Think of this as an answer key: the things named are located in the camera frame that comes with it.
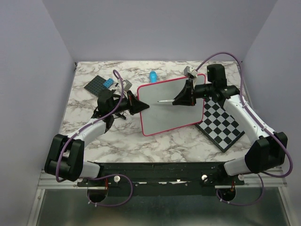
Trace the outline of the white green marker pen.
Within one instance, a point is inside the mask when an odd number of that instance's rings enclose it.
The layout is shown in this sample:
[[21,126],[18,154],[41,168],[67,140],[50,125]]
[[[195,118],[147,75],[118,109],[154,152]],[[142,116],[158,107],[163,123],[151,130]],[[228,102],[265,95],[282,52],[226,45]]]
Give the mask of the white green marker pen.
[[172,102],[174,102],[174,100],[173,99],[170,99],[170,100],[159,100],[157,102],[158,103],[172,103]]

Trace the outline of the pink framed whiteboard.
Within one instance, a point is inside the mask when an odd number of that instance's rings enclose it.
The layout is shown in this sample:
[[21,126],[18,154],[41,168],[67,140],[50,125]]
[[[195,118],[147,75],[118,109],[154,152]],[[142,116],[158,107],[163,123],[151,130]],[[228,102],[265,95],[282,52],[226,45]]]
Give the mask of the pink framed whiteboard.
[[180,77],[141,85],[137,88],[138,99],[150,106],[140,112],[144,136],[178,129],[203,120],[203,99],[198,99],[195,106],[172,105],[166,102],[180,93],[186,79],[186,77]]

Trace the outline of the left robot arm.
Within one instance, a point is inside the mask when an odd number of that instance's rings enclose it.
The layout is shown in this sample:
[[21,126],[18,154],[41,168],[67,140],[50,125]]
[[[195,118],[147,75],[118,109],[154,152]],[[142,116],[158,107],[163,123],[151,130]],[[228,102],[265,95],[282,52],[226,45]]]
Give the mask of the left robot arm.
[[149,107],[138,100],[130,90],[125,97],[108,89],[100,91],[97,108],[86,125],[68,135],[54,136],[44,171],[56,176],[59,181],[74,182],[79,178],[88,178],[92,185],[101,185],[104,182],[104,174],[100,171],[100,164],[84,161],[85,147],[109,131],[115,114],[129,111],[134,115]]

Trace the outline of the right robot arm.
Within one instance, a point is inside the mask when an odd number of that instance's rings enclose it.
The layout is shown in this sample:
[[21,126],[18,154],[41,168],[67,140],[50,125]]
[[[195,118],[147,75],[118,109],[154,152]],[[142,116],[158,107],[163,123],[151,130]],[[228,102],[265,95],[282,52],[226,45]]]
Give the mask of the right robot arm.
[[287,146],[287,136],[283,132],[276,133],[263,123],[245,102],[240,90],[227,84],[222,64],[207,66],[208,84],[196,84],[197,72],[188,66],[184,69],[184,76],[187,80],[172,104],[195,106],[197,99],[210,97],[235,119],[251,143],[251,148],[244,157],[228,161],[219,167],[216,173],[219,183],[225,185],[235,175],[263,173],[284,163],[283,148]]

